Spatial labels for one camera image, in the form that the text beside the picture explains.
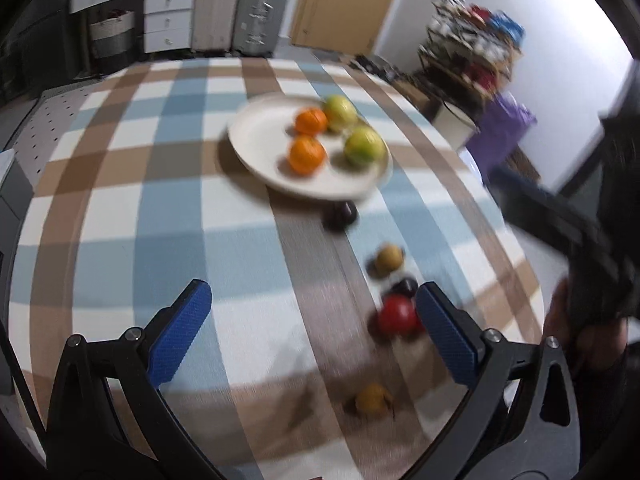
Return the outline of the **person's right hand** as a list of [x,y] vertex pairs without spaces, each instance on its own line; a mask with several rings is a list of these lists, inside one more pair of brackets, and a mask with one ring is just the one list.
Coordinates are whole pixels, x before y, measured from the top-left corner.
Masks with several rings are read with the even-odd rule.
[[564,349],[577,352],[579,361],[604,370],[612,366],[625,352],[628,342],[628,321],[620,318],[608,325],[576,328],[568,317],[570,278],[564,276],[551,297],[549,312],[544,319],[544,336],[555,337]]

